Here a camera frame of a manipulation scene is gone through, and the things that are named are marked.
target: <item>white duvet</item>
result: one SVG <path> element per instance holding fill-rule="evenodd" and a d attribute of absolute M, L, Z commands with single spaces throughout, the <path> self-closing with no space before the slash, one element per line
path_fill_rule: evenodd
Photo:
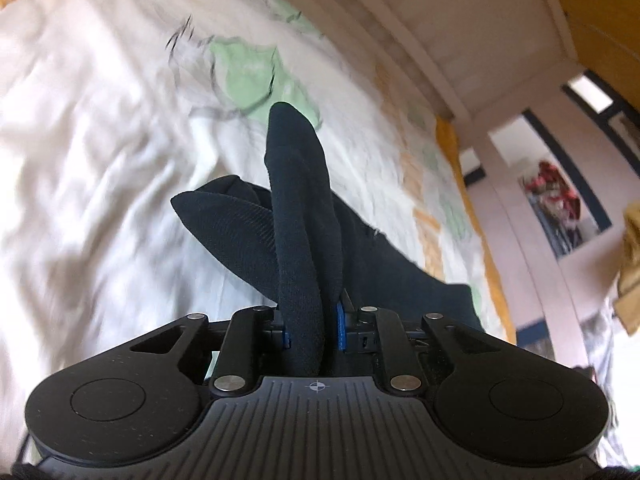
<path fill-rule="evenodd" d="M 252 0 L 17 0 L 0 12 L 0 471 L 24 434 L 28 394 L 50 373 L 188 312 L 226 319 L 267 301 L 170 206 L 227 173 L 268 187 L 264 126 L 190 117 L 210 88 L 176 88 L 165 46 L 188 16 L 202 37 L 277 45 L 321 113 L 334 191 L 424 261 L 396 133 L 327 40 Z M 422 135 L 421 149 L 444 160 Z M 475 282 L 482 323 L 504 335 L 479 241 L 438 236 L 447 280 Z"/>

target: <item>metal rivet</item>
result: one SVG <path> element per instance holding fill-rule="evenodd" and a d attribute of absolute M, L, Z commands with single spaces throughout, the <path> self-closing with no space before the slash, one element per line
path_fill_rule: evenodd
<path fill-rule="evenodd" d="M 422 386 L 422 381 L 412 375 L 396 375 L 391 379 L 391 386 L 401 392 L 411 392 Z"/>
<path fill-rule="evenodd" d="M 245 384 L 244 379 L 239 375 L 223 375 L 213 382 L 213 385 L 221 392 L 234 392 Z"/>

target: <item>pink wall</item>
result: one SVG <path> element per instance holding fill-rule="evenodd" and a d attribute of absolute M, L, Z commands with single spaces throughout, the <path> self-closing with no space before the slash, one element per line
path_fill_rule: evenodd
<path fill-rule="evenodd" d="M 487 174 L 469 194 L 500 272 L 514 323 L 522 327 L 544 313 L 556 359 L 574 366 L 586 363 L 579 322 L 595 313 L 613 282 L 620 262 L 622 210 L 640 198 L 640 180 L 602 131 L 561 92 L 557 79 L 564 78 L 566 72 L 571 71 L 547 74 L 529 89 L 522 89 L 518 98 L 505 98 L 482 118 L 458 129 L 462 131 L 461 145 L 475 149 Z M 518 112 L 505 117 L 515 107 Z M 516 176 L 487 135 L 526 107 L 571 156 L 613 223 L 559 261 Z"/>

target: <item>cloth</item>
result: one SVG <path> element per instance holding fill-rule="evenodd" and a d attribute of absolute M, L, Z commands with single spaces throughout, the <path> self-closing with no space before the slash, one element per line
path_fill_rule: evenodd
<path fill-rule="evenodd" d="M 224 176 L 172 205 L 227 269 L 278 303 L 295 350 L 285 352 L 289 373 L 321 370 L 343 288 L 356 307 L 390 308 L 407 320 L 441 312 L 482 330 L 467 285 L 422 272 L 331 193 L 314 128 L 289 104 L 271 108 L 264 161 L 271 192 Z"/>
<path fill-rule="evenodd" d="M 614 309 L 629 335 L 640 328 L 640 202 L 625 209 L 623 261 Z"/>
<path fill-rule="evenodd" d="M 596 382 L 609 401 L 611 416 L 600 439 L 596 457 L 600 466 L 629 466 L 622 440 L 619 436 L 618 414 L 613 389 L 614 369 L 614 320 L 610 299 L 599 311 L 580 324 L 589 364 L 593 367 Z"/>
<path fill-rule="evenodd" d="M 0 471 L 49 374 L 190 312 L 221 320 L 271 304 L 170 205 L 226 174 L 269 186 L 267 127 L 237 112 L 227 83 L 238 72 L 212 37 L 277 47 L 320 111 L 332 189 L 418 267 L 468 283 L 484 329 L 505 337 L 451 170 L 457 153 L 442 155 L 433 113 L 393 78 L 381 94 L 365 48 L 353 41 L 356 71 L 273 1 L 14 0 L 0 10 Z M 172 60 L 168 40 L 189 17 Z"/>
<path fill-rule="evenodd" d="M 215 38 L 210 50 L 216 68 L 225 70 L 223 81 L 216 83 L 236 108 L 250 110 L 248 117 L 267 124 L 271 105 L 283 101 L 294 105 L 314 128 L 320 127 L 318 107 L 287 72 L 277 48 L 252 46 L 241 38 Z"/>

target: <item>bed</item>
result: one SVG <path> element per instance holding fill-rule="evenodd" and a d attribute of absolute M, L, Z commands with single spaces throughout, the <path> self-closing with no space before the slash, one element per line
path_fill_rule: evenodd
<path fill-rule="evenodd" d="M 269 304 L 169 199 L 224 174 L 268 187 L 274 100 L 315 126 L 334 192 L 514 342 L 452 126 L 357 41 L 356 69 L 285 0 L 0 4 L 0 469 L 52 372 L 189 312 Z"/>

